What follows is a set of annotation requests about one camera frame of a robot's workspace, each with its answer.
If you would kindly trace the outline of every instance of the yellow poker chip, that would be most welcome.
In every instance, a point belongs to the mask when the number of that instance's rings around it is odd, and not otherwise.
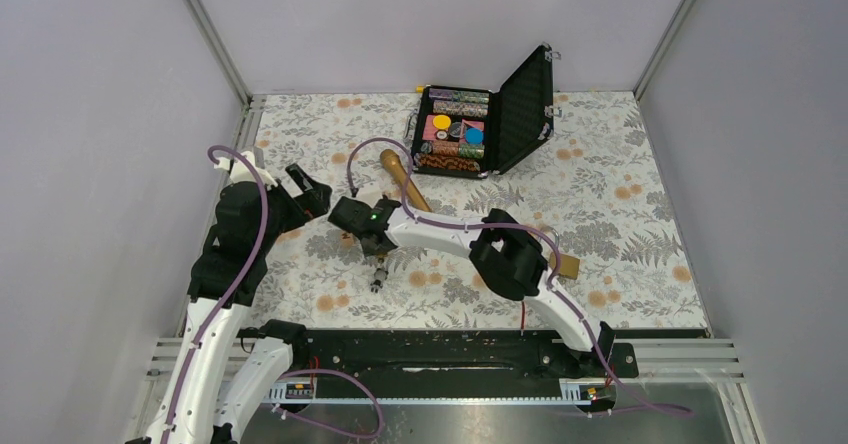
[[[447,129],[450,127],[450,117],[445,115],[438,115],[433,118],[433,126],[436,129]]]

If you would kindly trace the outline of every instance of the floral pattern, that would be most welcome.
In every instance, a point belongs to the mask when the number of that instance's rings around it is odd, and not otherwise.
[[[560,283],[588,312],[613,327],[705,327],[706,319],[674,216],[633,95],[557,94],[562,117],[551,141],[502,176],[482,181],[415,175],[437,213],[474,216],[492,207],[560,234],[563,252],[581,259],[577,280]],[[269,96],[256,145],[265,166],[285,176],[297,162],[347,195],[350,151],[374,136],[402,139],[417,94]],[[379,163],[386,146],[362,149],[353,163],[361,192],[399,197]],[[288,178],[284,184],[296,188]],[[326,219],[282,235],[250,320],[276,318],[312,327],[517,328],[521,305],[489,291],[474,267],[443,253],[392,251],[389,278],[370,291],[374,267],[355,239]],[[528,310],[528,327],[545,327]]]

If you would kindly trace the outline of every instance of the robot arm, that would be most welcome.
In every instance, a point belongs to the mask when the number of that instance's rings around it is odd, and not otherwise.
[[[245,152],[244,157],[253,163],[253,153]],[[195,344],[201,323],[241,271],[260,228],[259,190],[247,168],[241,162],[224,158],[219,159],[216,168],[229,173],[231,184],[221,191],[215,208],[216,223],[191,270],[186,329],[175,366],[179,371],[172,376],[145,437],[132,442],[207,444],[240,440],[265,393],[292,365],[293,346],[303,345],[304,326],[268,322],[260,329],[260,339],[246,364],[229,387],[221,390],[233,340],[267,272],[265,256],[281,233],[301,227],[329,210],[329,186],[314,181],[296,164],[286,168],[303,191],[295,197],[279,180],[258,169],[269,203],[259,255]],[[179,395],[173,399],[178,388]]]
[[[329,220],[359,238],[366,256],[382,256],[398,247],[417,246],[467,258],[492,292],[526,302],[559,333],[570,349],[592,351],[592,341],[577,315],[545,285],[551,270],[542,256],[541,245],[529,233],[513,229],[446,229],[418,222],[398,207],[399,202],[387,198],[372,208],[342,197]],[[421,211],[417,215],[424,220],[464,228],[480,223],[516,223],[499,209],[493,209],[484,218],[456,218]],[[593,333],[600,336],[599,342],[609,341],[611,346],[609,328],[597,319],[586,320]]]

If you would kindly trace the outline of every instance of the white wall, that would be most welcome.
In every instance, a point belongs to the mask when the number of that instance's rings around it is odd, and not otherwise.
[[[123,437],[238,107],[182,0],[0,0],[0,441]]]
[[[203,0],[254,93],[496,89],[541,41],[562,90],[630,90],[680,0]]]
[[[700,0],[642,102],[770,444],[848,436],[848,0]]]

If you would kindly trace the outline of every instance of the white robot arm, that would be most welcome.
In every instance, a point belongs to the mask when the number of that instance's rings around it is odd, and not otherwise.
[[[342,197],[329,220],[358,237],[365,255],[380,256],[397,247],[416,246],[470,259],[493,292],[526,302],[559,333],[570,349],[592,350],[592,340],[580,318],[546,285],[551,269],[539,243],[526,231],[474,229],[481,223],[515,223],[506,212],[493,210],[485,218],[457,218],[417,211],[418,217],[414,219],[399,209],[399,205],[384,198],[372,208]],[[451,228],[425,223],[432,221]],[[558,292],[568,297],[564,290]],[[601,335],[600,321],[585,319],[593,333]]]

